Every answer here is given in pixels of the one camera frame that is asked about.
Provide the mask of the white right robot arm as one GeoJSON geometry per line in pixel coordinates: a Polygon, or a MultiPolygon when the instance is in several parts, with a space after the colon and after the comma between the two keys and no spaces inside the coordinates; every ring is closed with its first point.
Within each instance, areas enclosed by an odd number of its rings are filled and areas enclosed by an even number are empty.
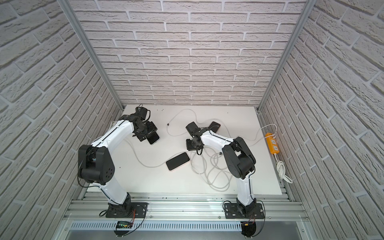
{"type": "Polygon", "coordinates": [[[211,148],[224,156],[229,173],[237,180],[237,205],[243,215],[256,207],[253,197],[251,176],[256,172],[256,158],[243,138],[227,138],[217,134],[220,124],[212,122],[208,127],[200,128],[195,122],[186,126],[191,138],[186,140],[187,150],[203,153],[204,148],[211,148]]]}

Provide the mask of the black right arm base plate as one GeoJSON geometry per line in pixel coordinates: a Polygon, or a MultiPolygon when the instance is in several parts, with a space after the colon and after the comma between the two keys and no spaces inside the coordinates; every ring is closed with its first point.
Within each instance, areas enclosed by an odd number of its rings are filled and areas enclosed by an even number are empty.
{"type": "Polygon", "coordinates": [[[265,210],[261,203],[252,202],[248,206],[241,203],[232,203],[224,201],[222,204],[226,219],[265,219],[265,210]]]}

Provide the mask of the phone with light pink case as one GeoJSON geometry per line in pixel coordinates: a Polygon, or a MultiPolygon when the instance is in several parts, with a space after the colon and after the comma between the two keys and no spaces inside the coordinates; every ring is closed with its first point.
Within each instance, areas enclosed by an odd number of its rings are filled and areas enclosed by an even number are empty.
{"type": "Polygon", "coordinates": [[[169,171],[173,171],[176,168],[188,163],[190,161],[190,157],[186,152],[183,152],[170,160],[166,161],[166,165],[169,171]]]}

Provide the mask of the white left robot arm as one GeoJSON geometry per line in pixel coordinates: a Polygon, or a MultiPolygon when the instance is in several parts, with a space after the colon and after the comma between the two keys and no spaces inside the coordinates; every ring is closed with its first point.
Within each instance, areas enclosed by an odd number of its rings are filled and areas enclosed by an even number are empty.
{"type": "Polygon", "coordinates": [[[112,153],[130,134],[139,141],[147,140],[151,145],[160,137],[157,127],[150,121],[151,111],[139,105],[135,112],[123,115],[116,124],[90,145],[82,145],[78,150],[78,177],[99,188],[113,210],[131,213],[131,197],[114,177],[115,165],[112,153]]]}

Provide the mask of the phone with grey-blue case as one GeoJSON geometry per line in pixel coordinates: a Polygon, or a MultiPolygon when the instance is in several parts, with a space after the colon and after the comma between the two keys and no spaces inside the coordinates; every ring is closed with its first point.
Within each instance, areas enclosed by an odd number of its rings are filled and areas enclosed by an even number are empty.
{"type": "Polygon", "coordinates": [[[153,145],[154,143],[156,143],[160,139],[157,132],[152,132],[152,133],[148,134],[146,136],[146,138],[147,138],[148,142],[150,143],[150,145],[153,145]]]}

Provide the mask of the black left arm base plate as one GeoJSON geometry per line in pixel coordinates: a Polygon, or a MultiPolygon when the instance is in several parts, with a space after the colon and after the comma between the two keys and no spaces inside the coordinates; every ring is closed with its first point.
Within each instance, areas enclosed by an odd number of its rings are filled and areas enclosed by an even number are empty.
{"type": "Polygon", "coordinates": [[[106,218],[122,219],[122,218],[144,218],[147,213],[148,203],[136,202],[123,205],[109,204],[106,211],[106,218]]]}

